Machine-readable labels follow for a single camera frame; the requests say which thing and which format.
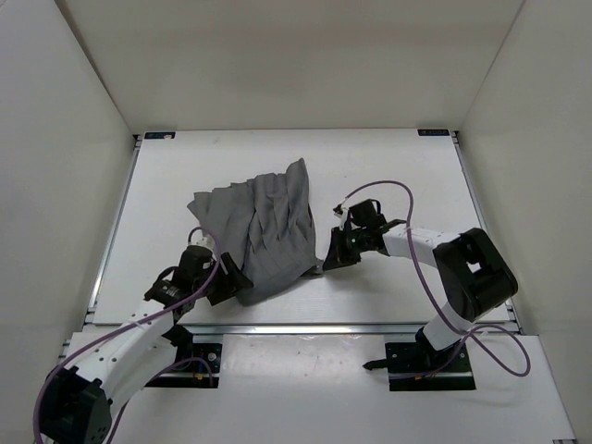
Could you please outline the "grey pleated skirt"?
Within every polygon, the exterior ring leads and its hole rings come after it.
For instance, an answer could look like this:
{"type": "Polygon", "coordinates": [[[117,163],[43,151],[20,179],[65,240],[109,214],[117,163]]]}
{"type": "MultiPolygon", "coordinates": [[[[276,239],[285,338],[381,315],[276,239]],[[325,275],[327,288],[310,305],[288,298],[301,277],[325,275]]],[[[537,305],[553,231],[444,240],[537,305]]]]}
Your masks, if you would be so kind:
{"type": "Polygon", "coordinates": [[[301,158],[283,173],[266,173],[211,191],[188,203],[199,225],[216,236],[253,287],[237,300],[255,305],[279,295],[302,278],[323,274],[316,257],[309,175],[301,158]]]}

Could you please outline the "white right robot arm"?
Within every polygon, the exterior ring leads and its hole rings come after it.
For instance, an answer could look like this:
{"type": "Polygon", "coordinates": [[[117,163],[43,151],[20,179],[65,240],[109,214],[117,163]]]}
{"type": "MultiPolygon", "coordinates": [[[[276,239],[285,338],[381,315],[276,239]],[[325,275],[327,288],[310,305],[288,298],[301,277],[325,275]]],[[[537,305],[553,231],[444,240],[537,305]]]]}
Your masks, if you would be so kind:
{"type": "Polygon", "coordinates": [[[421,375],[434,374],[459,352],[475,323],[518,290],[512,271],[481,228],[444,232],[412,228],[409,221],[386,219],[376,199],[350,208],[339,204],[339,225],[330,232],[326,271],[360,263],[363,253],[408,258],[414,268],[438,271],[447,301],[415,335],[406,358],[421,375]]]}

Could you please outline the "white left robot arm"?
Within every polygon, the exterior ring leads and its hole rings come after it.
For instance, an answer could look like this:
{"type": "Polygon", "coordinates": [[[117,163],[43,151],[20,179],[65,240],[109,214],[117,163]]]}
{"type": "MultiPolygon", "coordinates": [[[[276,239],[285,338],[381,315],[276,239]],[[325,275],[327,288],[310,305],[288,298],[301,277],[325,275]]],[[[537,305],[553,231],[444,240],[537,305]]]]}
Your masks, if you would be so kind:
{"type": "Polygon", "coordinates": [[[190,245],[165,269],[121,327],[74,351],[45,379],[33,411],[37,443],[101,443],[113,418],[159,374],[203,357],[180,324],[197,300],[216,305],[250,290],[229,253],[190,245]]]}

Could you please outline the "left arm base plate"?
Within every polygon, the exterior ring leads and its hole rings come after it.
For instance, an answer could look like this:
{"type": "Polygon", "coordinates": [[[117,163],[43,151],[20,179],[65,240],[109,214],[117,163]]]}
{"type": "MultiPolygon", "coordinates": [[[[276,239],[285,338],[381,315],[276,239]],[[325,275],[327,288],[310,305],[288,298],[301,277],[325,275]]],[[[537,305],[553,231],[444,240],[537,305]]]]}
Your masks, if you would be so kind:
{"type": "Polygon", "coordinates": [[[222,336],[194,336],[192,348],[177,351],[175,366],[153,378],[147,388],[217,389],[223,357],[222,336]]]}

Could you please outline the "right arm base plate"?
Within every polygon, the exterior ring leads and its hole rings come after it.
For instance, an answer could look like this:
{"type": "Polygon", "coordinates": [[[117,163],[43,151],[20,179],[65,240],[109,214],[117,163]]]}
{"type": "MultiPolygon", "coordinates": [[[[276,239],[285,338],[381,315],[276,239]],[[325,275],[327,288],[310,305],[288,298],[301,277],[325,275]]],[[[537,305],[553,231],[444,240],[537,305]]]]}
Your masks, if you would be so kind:
{"type": "Polygon", "coordinates": [[[473,391],[476,383],[465,344],[457,344],[438,357],[429,357],[416,342],[388,339],[388,388],[391,392],[473,391]]]}

